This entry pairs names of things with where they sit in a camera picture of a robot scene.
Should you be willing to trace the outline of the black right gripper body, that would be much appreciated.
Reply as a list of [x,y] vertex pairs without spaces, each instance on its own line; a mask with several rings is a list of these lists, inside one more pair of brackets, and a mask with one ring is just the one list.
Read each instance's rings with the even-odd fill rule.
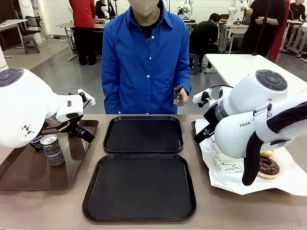
[[212,105],[207,112],[203,115],[204,118],[209,122],[210,129],[215,129],[218,124],[218,118],[215,114],[217,105]]

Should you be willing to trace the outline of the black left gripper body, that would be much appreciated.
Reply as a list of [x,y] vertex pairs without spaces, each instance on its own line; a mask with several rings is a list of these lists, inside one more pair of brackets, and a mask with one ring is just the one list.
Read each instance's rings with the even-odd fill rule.
[[79,122],[82,119],[83,115],[80,115],[78,117],[72,118],[58,126],[51,127],[51,131],[49,131],[49,134],[55,134],[55,133],[73,133],[74,135],[77,134],[79,130],[82,129],[82,127],[79,126]]

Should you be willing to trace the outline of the person's left hand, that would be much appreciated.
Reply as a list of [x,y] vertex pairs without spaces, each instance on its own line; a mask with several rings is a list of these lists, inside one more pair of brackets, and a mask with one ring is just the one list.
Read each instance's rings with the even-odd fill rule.
[[184,88],[177,94],[177,98],[174,99],[173,104],[177,107],[184,106],[188,102],[189,96]]

